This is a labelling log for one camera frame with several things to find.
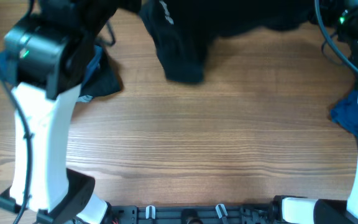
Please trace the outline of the black t-shirt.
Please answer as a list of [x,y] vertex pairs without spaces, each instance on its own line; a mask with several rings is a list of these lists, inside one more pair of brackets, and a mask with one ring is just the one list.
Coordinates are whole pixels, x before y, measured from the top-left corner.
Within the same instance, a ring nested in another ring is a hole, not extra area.
[[308,20],[312,1],[149,0],[139,16],[152,37],[167,80],[201,83],[210,45],[256,27],[296,29]]

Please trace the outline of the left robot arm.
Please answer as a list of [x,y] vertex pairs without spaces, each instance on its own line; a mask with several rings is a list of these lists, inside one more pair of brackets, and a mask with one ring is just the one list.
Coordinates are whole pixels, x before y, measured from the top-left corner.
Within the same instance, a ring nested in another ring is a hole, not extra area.
[[16,112],[12,185],[0,208],[39,223],[112,223],[109,203],[94,194],[94,178],[67,167],[71,116],[101,29],[117,9],[138,12],[140,1],[40,1],[6,34],[7,70],[0,72]]

